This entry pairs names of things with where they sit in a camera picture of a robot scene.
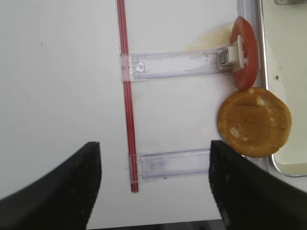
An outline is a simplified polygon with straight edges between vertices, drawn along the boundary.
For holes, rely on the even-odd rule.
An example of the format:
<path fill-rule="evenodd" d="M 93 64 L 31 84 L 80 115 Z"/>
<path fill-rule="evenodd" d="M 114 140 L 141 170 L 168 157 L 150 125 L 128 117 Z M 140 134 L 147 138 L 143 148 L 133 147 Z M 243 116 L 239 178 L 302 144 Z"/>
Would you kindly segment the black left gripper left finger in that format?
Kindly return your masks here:
<path fill-rule="evenodd" d="M 84 230 L 102 178 L 98 142 L 88 142 L 57 168 L 0 201 L 2 230 Z"/>

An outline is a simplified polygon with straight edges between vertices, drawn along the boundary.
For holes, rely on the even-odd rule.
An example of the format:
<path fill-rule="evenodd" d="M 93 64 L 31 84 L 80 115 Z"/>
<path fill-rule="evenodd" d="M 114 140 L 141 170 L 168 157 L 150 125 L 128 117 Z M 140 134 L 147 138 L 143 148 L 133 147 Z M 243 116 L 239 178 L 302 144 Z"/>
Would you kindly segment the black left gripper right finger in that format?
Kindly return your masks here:
<path fill-rule="evenodd" d="M 210 188 L 228 230 L 305 230 L 307 194 L 213 140 Z"/>

